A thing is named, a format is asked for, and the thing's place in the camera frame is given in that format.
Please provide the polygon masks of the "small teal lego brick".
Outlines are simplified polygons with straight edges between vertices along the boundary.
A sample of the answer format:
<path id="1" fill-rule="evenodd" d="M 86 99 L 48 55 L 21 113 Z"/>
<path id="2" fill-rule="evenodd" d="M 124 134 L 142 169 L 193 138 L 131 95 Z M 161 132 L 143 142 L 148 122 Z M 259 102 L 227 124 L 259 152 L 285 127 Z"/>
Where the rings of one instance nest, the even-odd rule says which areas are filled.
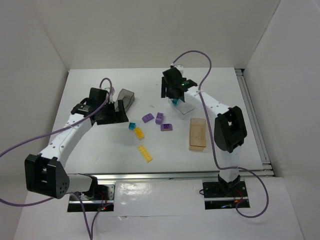
<path id="1" fill-rule="evenodd" d="M 136 123 L 130 122 L 130 123 L 129 123 L 129 126 L 128 126 L 128 129 L 129 129 L 129 130 L 134 130 L 136 127 L 137 127 Z"/>

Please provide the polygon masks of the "clear plastic container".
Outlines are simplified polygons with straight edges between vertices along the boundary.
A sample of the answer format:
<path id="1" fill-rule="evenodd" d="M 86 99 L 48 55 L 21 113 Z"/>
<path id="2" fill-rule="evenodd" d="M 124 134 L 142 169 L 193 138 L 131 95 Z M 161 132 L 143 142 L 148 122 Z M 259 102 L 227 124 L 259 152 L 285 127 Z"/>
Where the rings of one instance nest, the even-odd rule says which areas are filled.
<path id="1" fill-rule="evenodd" d="M 183 102 L 181 99 L 177 106 L 172 104 L 172 98 L 168 99 L 168 103 L 181 119 L 188 118 L 195 113 L 195 107 L 187 102 Z"/>

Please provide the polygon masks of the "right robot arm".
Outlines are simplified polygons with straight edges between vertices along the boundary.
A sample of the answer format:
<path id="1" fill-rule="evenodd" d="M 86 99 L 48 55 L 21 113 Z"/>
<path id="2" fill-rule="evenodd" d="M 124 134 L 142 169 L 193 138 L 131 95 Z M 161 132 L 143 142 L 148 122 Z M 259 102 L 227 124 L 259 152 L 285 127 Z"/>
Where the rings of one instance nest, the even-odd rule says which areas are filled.
<path id="1" fill-rule="evenodd" d="M 225 189 L 234 188 L 241 179 L 240 151 L 247 137 L 242 110 L 219 102 L 201 90 L 197 83 L 183 77 L 181 65 L 173 65 L 162 74 L 162 98 L 180 99 L 198 109 L 203 108 L 212 147 L 221 151 L 222 163 L 213 157 L 219 169 L 218 182 Z"/>

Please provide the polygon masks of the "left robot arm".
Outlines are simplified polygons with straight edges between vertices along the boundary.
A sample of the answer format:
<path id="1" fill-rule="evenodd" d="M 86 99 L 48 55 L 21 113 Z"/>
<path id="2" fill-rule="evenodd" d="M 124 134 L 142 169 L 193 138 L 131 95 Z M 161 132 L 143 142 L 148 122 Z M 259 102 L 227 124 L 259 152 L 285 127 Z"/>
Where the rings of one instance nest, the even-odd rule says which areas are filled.
<path id="1" fill-rule="evenodd" d="M 65 165 L 81 138 L 94 125 L 128 122 L 124 101 L 110 101 L 112 93 L 92 87 L 89 96 L 73 107 L 65 130 L 37 155 L 30 154 L 24 161 L 28 191 L 61 199 L 66 194 L 82 193 L 92 199 L 106 190 L 90 174 L 67 174 Z"/>

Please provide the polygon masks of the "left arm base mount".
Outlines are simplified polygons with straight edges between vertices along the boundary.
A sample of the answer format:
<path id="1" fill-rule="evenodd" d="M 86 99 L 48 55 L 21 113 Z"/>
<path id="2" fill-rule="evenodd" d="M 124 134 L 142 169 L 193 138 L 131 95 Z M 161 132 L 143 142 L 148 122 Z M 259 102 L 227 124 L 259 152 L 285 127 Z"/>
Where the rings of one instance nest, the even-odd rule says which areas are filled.
<path id="1" fill-rule="evenodd" d="M 71 195 L 68 200 L 67 212 L 80 213 L 83 211 L 79 199 L 81 199 L 86 212 L 113 212 L 116 183 L 107 181 L 105 183 L 99 183 L 99 185 L 102 185 L 102 187 L 99 188 L 94 196 L 89 197 L 83 192 L 77 192 L 76 196 Z"/>

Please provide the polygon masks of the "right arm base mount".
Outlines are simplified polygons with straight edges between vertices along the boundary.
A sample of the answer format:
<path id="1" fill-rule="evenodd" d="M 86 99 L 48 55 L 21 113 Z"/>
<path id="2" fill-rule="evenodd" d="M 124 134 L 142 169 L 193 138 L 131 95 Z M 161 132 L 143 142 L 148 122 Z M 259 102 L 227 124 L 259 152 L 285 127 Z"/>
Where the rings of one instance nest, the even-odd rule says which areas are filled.
<path id="1" fill-rule="evenodd" d="M 203 182 L 199 194 L 204 197 L 206 210 L 250 208 L 246 184 L 240 181 L 232 190 L 225 193 L 218 182 Z"/>

